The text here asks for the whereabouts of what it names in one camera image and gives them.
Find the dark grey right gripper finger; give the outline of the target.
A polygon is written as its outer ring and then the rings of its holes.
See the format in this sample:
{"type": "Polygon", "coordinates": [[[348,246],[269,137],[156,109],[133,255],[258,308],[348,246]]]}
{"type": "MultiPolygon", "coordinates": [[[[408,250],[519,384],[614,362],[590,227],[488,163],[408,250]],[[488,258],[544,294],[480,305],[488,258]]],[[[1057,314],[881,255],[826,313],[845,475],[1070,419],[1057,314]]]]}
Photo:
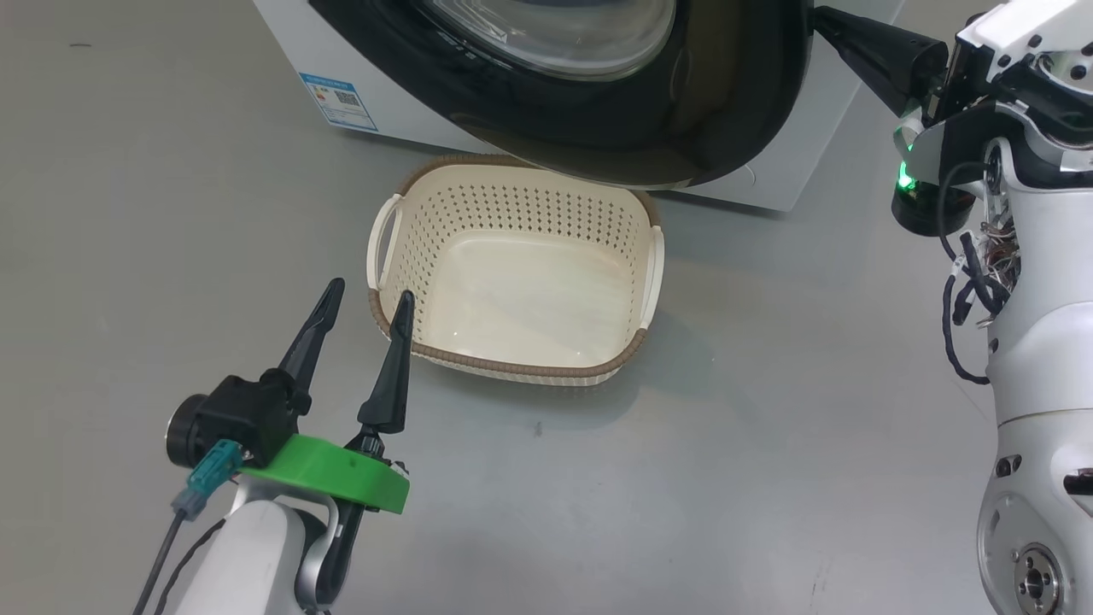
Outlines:
{"type": "Polygon", "coordinates": [[[921,108],[944,76],[945,42],[831,7],[816,7],[811,14],[816,34],[896,116],[921,108]]]}

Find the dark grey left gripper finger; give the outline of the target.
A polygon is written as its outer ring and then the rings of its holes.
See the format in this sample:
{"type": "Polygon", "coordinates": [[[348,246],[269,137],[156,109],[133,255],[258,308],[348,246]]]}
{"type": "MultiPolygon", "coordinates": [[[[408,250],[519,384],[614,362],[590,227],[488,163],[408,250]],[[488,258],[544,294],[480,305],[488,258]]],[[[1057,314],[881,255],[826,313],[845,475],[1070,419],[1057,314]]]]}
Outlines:
{"type": "Polygon", "coordinates": [[[301,326],[283,358],[278,362],[278,370],[290,378],[292,402],[312,401],[313,375],[324,350],[325,335],[332,331],[338,319],[344,291],[343,277],[332,277],[329,281],[324,295],[301,326]]]}
{"type": "Polygon", "coordinates": [[[406,429],[415,316],[415,295],[406,289],[395,304],[388,323],[388,351],[371,397],[359,409],[360,431],[364,435],[397,435],[406,429]]]}

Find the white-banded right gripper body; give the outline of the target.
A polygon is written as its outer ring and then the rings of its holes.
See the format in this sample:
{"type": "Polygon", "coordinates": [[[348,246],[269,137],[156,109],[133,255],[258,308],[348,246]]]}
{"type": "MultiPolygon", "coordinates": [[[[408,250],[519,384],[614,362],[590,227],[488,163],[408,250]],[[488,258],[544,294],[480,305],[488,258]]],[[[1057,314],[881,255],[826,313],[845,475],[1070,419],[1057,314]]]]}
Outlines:
{"type": "Polygon", "coordinates": [[[939,167],[1023,127],[1059,172],[1090,172],[1090,1],[1008,1],[957,32],[939,102],[939,167]]]}

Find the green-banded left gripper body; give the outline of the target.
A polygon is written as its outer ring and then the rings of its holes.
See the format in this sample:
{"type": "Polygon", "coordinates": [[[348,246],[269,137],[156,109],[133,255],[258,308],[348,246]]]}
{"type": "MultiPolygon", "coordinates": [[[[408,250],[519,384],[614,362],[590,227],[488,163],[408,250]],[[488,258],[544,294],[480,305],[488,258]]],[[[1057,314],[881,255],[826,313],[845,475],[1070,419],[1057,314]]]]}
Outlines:
{"type": "Polygon", "coordinates": [[[239,506],[277,498],[316,502],[327,509],[325,521],[290,509],[306,529],[321,528],[305,541],[295,577],[299,603],[333,603],[341,593],[366,513],[400,515],[406,510],[410,480],[398,462],[341,448],[319,437],[291,436],[267,468],[246,468],[239,506]]]}

